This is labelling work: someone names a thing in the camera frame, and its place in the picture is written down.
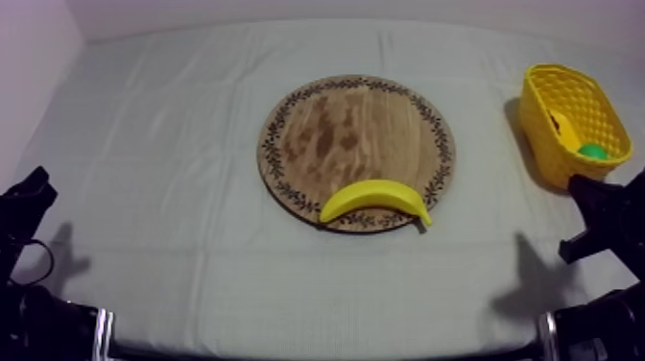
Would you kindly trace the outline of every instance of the black cable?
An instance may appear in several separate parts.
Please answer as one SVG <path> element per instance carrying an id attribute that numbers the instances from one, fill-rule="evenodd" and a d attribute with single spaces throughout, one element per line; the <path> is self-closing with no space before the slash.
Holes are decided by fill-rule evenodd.
<path id="1" fill-rule="evenodd" d="M 27 240 L 27 241 L 18 241 L 18 242 L 14 241 L 13 243 L 15 245 L 17 245 L 17 246 L 23 246 L 23 247 L 32 246 L 32 245 L 39 245 L 40 247 L 42 247 L 47 252 L 47 254 L 49 255 L 49 268 L 47 269 L 47 272 L 45 272 L 45 274 L 42 277 L 40 277 L 40 278 L 38 278 L 36 280 L 30 281 L 30 282 L 27 282 L 27 283 L 18 283 L 15 280 L 13 280 L 12 278 L 9 278 L 9 281 L 11 283 L 15 284 L 16 286 L 21 286 L 21 287 L 31 287 L 31 286 L 43 281 L 45 278 L 50 276 L 52 274 L 52 272 L 54 272 L 54 266 L 56 265 L 56 260 L 54 259 L 54 254 L 52 253 L 52 250 L 50 250 L 49 247 L 44 242 L 42 242 L 40 240 L 37 240 L 37 239 L 30 239 L 30 240 Z"/>

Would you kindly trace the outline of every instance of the floral border pattern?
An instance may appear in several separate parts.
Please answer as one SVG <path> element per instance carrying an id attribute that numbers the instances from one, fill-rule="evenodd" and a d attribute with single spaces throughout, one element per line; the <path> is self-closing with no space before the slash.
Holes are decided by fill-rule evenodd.
<path id="1" fill-rule="evenodd" d="M 405 96 L 410 100 L 424 121 L 427 121 L 432 126 L 431 132 L 435 135 L 435 146 L 437 147 L 439 159 L 441 161 L 439 169 L 435 172 L 433 178 L 428 182 L 424 188 L 423 200 L 428 208 L 433 207 L 440 195 L 440 192 L 447 186 L 446 179 L 452 174 L 452 165 L 450 162 L 454 158 L 450 152 L 450 137 L 448 132 L 443 128 L 441 118 L 435 114 L 427 102 L 411 92 L 408 88 L 385 82 L 377 79 L 366 79 L 359 77 L 357 79 L 343 79 L 340 81 L 328 80 L 324 83 L 312 84 L 305 89 L 301 89 L 291 93 L 275 112 L 275 117 L 269 124 L 268 131 L 264 141 L 261 143 L 263 157 L 269 164 L 268 174 L 276 181 L 276 191 L 280 196 L 285 197 L 291 204 L 298 210 L 305 210 L 309 213 L 321 212 L 321 205 L 318 202 L 312 202 L 307 199 L 306 195 L 297 189 L 294 189 L 291 184 L 282 180 L 284 177 L 284 165 L 279 149 L 276 144 L 282 136 L 281 131 L 287 122 L 287 118 L 291 115 L 292 108 L 301 101 L 307 100 L 315 94 L 321 94 L 325 90 L 332 89 L 352 89 L 360 86 L 367 86 L 369 89 L 378 89 L 388 93 L 395 93 Z M 365 212 L 351 212 L 338 219 L 341 225 L 360 225 L 363 229 L 379 225 L 384 229 L 399 226 L 409 223 L 413 220 L 413 216 L 408 214 L 394 212 L 385 214 L 375 219 L 374 216 L 365 214 Z"/>

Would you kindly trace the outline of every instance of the wooden cutting board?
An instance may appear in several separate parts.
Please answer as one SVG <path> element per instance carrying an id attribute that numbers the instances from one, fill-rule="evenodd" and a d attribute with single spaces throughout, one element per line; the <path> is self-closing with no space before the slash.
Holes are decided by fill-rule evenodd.
<path id="1" fill-rule="evenodd" d="M 452 178 L 455 144 L 442 116 L 416 92 L 376 77 L 340 76 L 307 84 L 275 106 L 257 162 L 271 194 L 301 220 L 376 232 L 414 217 L 369 208 L 322 225 L 321 208 L 346 185 L 388 179 L 416 189 L 430 210 Z"/>

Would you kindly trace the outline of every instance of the green ball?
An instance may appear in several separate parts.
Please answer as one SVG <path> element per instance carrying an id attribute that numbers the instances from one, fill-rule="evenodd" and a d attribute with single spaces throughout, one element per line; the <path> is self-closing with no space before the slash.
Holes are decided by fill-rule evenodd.
<path id="1" fill-rule="evenodd" d="M 581 155 L 589 156 L 596 159 L 606 160 L 608 158 L 607 153 L 605 153 L 605 150 L 601 148 L 598 144 L 593 144 L 593 143 L 585 144 L 578 151 L 578 153 L 580 153 Z"/>

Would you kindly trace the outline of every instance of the banana tip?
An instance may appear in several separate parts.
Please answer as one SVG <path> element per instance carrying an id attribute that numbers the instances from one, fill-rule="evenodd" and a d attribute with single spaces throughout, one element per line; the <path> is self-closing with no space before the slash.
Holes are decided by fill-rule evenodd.
<path id="1" fill-rule="evenodd" d="M 430 214 L 428 214 L 428 212 L 423 212 L 423 214 L 421 214 L 421 219 L 426 226 L 432 226 L 432 218 L 430 218 Z"/>

